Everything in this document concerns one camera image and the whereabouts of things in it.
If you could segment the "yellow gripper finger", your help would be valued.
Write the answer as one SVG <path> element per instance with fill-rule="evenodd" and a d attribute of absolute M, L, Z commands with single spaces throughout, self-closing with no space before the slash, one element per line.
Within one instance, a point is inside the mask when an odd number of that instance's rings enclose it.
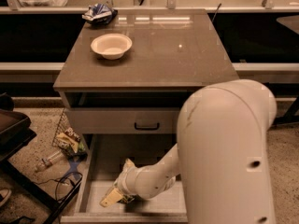
<path fill-rule="evenodd" d="M 114 203 L 121 200 L 123 193 L 116 187 L 110 188 L 105 196 L 102 198 L 100 205 L 103 207 L 109 207 Z"/>

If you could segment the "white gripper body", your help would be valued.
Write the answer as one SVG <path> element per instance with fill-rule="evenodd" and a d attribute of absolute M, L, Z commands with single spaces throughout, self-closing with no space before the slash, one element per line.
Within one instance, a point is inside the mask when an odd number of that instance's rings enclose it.
<path fill-rule="evenodd" d="M 122 171 L 114 182 L 114 187 L 125 196 L 136 196 L 135 180 L 137 168 L 135 164 L 126 159 Z"/>

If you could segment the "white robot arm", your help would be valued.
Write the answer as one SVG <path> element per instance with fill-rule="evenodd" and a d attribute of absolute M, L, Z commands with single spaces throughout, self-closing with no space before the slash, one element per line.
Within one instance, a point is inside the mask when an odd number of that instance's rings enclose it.
<path fill-rule="evenodd" d="M 257 81 L 204 87 L 180 109 L 176 144 L 153 165 L 126 161 L 102 206 L 151 199 L 179 175 L 189 224 L 276 224 L 266 152 L 276 113 L 274 95 Z"/>

